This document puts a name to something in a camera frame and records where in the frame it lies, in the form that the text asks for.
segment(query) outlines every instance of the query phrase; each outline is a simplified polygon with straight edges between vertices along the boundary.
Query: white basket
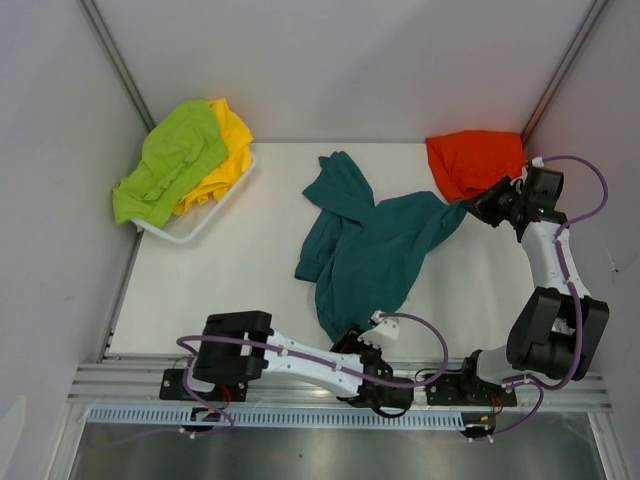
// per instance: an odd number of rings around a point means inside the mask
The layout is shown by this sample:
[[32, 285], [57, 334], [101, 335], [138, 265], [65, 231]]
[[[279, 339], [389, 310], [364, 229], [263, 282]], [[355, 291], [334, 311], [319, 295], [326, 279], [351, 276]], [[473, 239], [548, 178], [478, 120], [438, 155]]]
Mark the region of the white basket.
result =
[[218, 213], [225, 202], [238, 191], [246, 181], [249, 174], [256, 167], [257, 163], [258, 160], [256, 155], [251, 152], [251, 165], [219, 202], [216, 202], [213, 197], [202, 205], [195, 202], [183, 215], [171, 215], [169, 221], [162, 228], [154, 227], [141, 218], [133, 218], [131, 221], [137, 225], [138, 230], [144, 229], [147, 232], [153, 233], [154, 235], [172, 243], [188, 243], [193, 240], [207, 222], [209, 222], [215, 214]]

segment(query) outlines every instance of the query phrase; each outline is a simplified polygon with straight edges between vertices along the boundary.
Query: yellow cloth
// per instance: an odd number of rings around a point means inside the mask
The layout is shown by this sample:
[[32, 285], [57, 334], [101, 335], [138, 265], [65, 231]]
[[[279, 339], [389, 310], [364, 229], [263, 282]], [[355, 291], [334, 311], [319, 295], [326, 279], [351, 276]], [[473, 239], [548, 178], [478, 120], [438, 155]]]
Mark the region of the yellow cloth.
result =
[[218, 119], [220, 135], [229, 150], [229, 156], [182, 197], [173, 209], [176, 215], [185, 213], [196, 201], [202, 205], [209, 200], [209, 195], [220, 201], [251, 165], [249, 143], [253, 140], [253, 135], [249, 128], [229, 109], [224, 98], [207, 103]]

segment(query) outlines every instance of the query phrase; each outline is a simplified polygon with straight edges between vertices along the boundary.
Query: teal hoodie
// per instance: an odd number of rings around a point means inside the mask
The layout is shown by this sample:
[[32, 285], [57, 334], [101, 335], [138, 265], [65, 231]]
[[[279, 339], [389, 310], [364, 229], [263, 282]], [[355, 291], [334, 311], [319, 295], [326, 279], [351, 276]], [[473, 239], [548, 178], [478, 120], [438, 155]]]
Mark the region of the teal hoodie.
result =
[[303, 192], [322, 209], [302, 245], [295, 277], [316, 283], [320, 325], [336, 341], [353, 324], [368, 330], [376, 310], [404, 303], [424, 257], [460, 225], [466, 211], [432, 192], [383, 200], [345, 152], [320, 157]]

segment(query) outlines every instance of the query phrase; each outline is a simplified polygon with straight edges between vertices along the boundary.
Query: red cloth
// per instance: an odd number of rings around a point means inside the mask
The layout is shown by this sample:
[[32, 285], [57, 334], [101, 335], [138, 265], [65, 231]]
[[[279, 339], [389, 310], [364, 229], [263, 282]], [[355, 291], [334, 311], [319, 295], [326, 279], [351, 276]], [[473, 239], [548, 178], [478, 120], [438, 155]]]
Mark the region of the red cloth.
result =
[[427, 138], [427, 155], [438, 188], [449, 202], [472, 198], [508, 175], [522, 175], [525, 155], [513, 132], [465, 130]]

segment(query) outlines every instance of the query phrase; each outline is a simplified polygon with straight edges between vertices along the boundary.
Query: green cloth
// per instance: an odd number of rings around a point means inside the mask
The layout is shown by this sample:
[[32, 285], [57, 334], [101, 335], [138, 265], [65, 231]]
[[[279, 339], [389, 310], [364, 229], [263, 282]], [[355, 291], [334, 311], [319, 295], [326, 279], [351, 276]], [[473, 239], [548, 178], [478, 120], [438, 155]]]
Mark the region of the green cloth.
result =
[[180, 199], [228, 153], [205, 100], [178, 106], [145, 139], [135, 171], [113, 188], [116, 223], [141, 218], [164, 226]]
[[316, 283], [320, 325], [336, 341], [352, 324], [371, 328], [376, 310], [404, 303], [424, 257], [464, 219], [459, 202], [432, 192], [383, 200], [345, 152], [320, 157], [322, 171], [303, 192], [322, 208], [302, 245], [295, 277]]

